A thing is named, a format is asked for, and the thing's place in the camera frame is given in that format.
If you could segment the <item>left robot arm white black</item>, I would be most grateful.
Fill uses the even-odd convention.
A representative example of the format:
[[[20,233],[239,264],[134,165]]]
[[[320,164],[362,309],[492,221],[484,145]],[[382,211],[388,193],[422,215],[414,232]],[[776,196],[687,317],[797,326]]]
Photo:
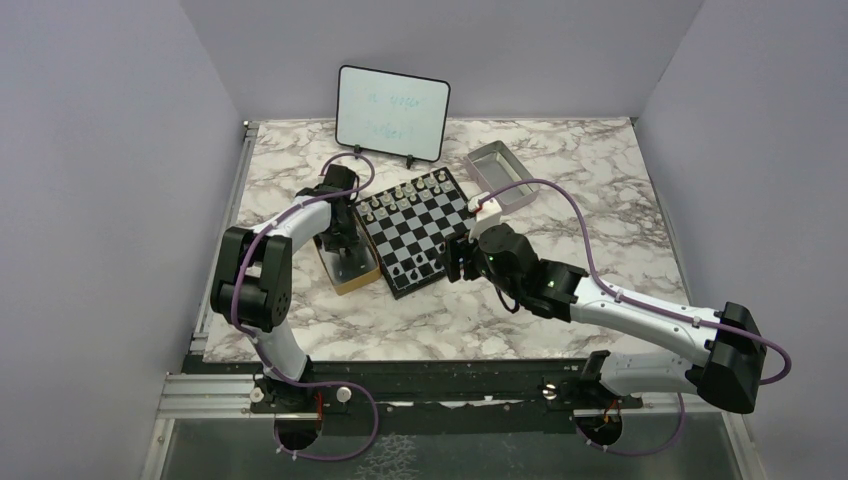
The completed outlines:
[[[352,198],[364,183],[333,162],[323,166],[321,176],[271,219],[225,230],[210,292],[211,309],[254,347],[267,393],[294,411],[310,405],[318,386],[309,355],[287,322],[294,255],[307,244],[315,246],[334,279],[351,280],[374,266],[353,215]]]

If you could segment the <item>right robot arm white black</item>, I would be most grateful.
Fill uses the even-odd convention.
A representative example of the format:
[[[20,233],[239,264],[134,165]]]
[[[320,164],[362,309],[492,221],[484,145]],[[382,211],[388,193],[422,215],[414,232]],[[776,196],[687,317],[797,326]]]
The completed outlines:
[[[754,411],[766,347],[750,310],[660,301],[596,282],[571,264],[540,258],[529,240],[500,224],[472,240],[452,234],[437,249],[449,281],[489,281],[516,309],[544,319],[615,330],[658,346],[648,354],[594,353],[577,380],[579,398],[600,407],[634,393],[696,394],[738,414]]]

